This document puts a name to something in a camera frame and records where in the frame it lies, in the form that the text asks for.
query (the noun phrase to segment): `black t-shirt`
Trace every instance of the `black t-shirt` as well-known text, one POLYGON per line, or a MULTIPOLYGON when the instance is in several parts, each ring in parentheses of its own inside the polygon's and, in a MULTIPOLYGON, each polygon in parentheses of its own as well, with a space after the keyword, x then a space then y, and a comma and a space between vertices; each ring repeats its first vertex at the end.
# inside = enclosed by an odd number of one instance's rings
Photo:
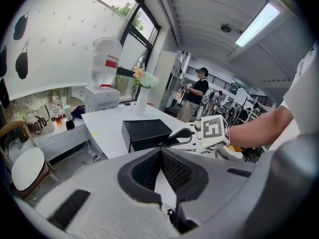
MULTIPOLYGON (((205 95, 206 91, 209 89, 208 81, 206 79, 199 80, 198 82, 195 83, 195 85, 192 88, 195 90, 202 91, 203 94, 205 95)), ((185 99, 194 104, 199 105, 202 97, 194 95, 191 92, 188 92, 185 99)))

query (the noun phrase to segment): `window frame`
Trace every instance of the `window frame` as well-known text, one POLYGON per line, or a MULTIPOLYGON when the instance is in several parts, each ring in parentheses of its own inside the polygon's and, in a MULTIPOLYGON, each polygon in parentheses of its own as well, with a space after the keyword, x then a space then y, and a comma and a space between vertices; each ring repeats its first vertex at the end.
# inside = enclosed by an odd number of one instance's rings
MULTIPOLYGON (((153 50, 153 45, 132 25, 132 23, 133 23, 133 20, 135 19, 135 16, 138 13, 138 11, 140 9, 142 9, 145 12, 145 14, 147 15, 147 17, 151 20, 152 24, 154 25, 154 28, 157 29, 154 44, 156 43, 156 39, 159 35, 160 26, 157 23, 157 21, 155 20, 155 18, 153 17, 153 15, 151 14, 150 10, 145 5, 145 1, 144 0, 135 0, 135 1, 137 3, 137 6, 135 8, 134 7, 132 8, 132 9, 134 9, 134 12, 130 14, 131 17, 128 19, 128 23, 123 31, 120 43, 123 46, 127 36, 129 34, 131 34, 134 38, 136 38, 136 40, 138 40, 142 45, 144 45, 147 48, 147 50, 146 50, 147 55, 146 55, 146 58, 144 61, 145 67, 147 67, 147 64, 149 62, 149 59, 150 59, 150 56, 151 56, 151 53, 153 50)), ((118 67, 116 74, 133 78, 134 71, 123 68, 123 67, 118 67)), ((126 102, 136 101, 137 97, 139 96, 139 93, 140 93, 140 88, 137 89, 136 94, 135 94, 135 98, 133 98, 132 100, 120 101, 120 104, 126 103, 126 102)))

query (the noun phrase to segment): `wooden chair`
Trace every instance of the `wooden chair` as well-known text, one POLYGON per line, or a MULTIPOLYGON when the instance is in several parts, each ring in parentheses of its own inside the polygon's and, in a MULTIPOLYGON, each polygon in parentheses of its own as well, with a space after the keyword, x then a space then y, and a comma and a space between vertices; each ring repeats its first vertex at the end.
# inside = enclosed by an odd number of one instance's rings
POLYGON ((0 152, 5 160, 7 168, 11 171, 13 183, 22 198, 28 197, 34 189, 47 177, 51 176, 55 181, 58 179, 52 174, 55 168, 45 161, 43 152, 36 146, 33 137, 26 125, 25 120, 12 121, 0 129, 0 138, 11 130, 23 126, 34 147, 25 151, 13 163, 0 146, 0 152))

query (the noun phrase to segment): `black box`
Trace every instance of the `black box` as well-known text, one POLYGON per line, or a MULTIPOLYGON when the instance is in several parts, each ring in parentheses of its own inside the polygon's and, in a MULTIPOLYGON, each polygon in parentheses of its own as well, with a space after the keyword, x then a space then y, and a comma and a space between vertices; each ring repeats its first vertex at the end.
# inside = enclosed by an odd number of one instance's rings
POLYGON ((122 136, 128 152, 158 147, 171 129, 160 119, 128 120, 122 123, 122 136))

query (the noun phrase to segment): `flower vase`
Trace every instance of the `flower vase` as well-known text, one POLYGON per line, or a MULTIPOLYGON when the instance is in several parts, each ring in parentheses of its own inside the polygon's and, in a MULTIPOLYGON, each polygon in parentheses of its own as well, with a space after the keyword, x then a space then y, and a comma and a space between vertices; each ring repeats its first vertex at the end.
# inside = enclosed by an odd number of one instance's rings
POLYGON ((148 103, 150 89, 141 87, 141 91, 136 102, 136 115, 145 115, 146 105, 148 103))

